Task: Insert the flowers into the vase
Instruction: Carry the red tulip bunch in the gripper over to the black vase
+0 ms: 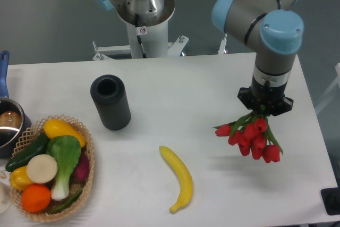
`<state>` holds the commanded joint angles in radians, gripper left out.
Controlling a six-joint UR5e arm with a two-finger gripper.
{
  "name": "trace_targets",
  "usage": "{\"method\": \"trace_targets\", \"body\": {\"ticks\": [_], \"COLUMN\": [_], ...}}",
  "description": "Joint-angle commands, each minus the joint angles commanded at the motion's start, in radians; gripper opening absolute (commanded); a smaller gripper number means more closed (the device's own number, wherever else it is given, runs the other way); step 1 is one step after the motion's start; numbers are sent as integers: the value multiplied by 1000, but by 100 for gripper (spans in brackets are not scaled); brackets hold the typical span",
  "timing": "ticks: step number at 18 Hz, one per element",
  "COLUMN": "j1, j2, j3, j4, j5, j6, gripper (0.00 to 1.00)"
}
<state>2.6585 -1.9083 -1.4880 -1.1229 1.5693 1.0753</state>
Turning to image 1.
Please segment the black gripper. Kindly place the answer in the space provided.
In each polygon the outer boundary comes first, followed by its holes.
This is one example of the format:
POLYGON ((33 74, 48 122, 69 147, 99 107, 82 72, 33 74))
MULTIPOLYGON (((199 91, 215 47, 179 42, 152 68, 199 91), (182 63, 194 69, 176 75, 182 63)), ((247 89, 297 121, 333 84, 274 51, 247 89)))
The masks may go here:
POLYGON ((262 86, 243 87, 237 97, 249 110, 265 116, 278 116, 291 111, 294 104, 293 99, 285 96, 284 89, 284 86, 267 89, 262 86))

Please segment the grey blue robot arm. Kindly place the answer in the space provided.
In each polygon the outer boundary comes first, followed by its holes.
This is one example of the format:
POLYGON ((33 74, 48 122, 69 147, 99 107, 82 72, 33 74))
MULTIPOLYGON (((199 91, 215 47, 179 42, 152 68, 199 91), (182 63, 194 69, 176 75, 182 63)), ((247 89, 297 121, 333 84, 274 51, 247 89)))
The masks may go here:
MULTIPOLYGON (((125 22, 133 58, 170 55, 168 21, 174 0, 95 1, 105 10, 115 9, 125 22)), ((289 10, 296 1, 217 0, 212 8, 215 27, 256 53, 251 86, 237 96, 246 108, 264 115, 278 116, 293 107, 284 91, 304 31, 301 17, 289 10)))

